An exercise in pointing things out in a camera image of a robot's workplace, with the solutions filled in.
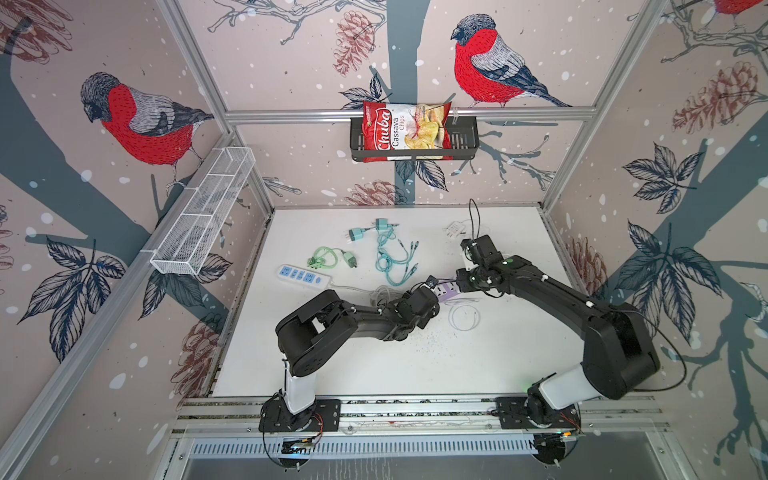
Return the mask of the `white charger adapter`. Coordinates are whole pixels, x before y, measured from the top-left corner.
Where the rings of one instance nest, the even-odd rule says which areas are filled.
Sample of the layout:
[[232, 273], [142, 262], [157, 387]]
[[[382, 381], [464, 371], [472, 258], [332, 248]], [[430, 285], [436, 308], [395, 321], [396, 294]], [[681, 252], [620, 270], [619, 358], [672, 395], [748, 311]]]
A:
[[471, 237], [471, 225], [469, 220], [452, 221], [445, 228], [446, 236], [451, 240], [462, 240]]

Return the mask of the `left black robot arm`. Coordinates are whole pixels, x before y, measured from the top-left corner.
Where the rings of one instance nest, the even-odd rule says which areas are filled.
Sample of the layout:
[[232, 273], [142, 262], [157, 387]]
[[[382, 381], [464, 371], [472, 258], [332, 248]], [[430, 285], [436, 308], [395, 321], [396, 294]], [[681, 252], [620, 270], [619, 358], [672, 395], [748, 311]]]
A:
[[347, 302], [327, 289], [276, 326], [283, 385], [261, 407], [261, 433], [325, 433], [339, 429], [341, 401], [319, 400], [317, 372], [352, 338], [403, 341], [440, 311], [437, 295], [419, 286], [380, 306]]

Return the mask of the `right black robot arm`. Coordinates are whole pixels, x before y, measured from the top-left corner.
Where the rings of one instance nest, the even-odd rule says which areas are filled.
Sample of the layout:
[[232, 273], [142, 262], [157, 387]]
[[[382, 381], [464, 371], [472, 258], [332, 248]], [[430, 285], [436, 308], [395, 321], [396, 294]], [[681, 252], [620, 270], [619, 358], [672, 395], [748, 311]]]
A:
[[596, 397], [619, 400], [660, 370], [645, 320], [628, 303], [613, 305], [553, 279], [529, 260], [505, 258], [488, 235], [460, 243], [471, 269], [456, 271], [463, 293], [495, 290], [524, 299], [579, 335], [579, 365], [540, 379], [527, 390], [528, 418], [547, 427], [563, 411]]

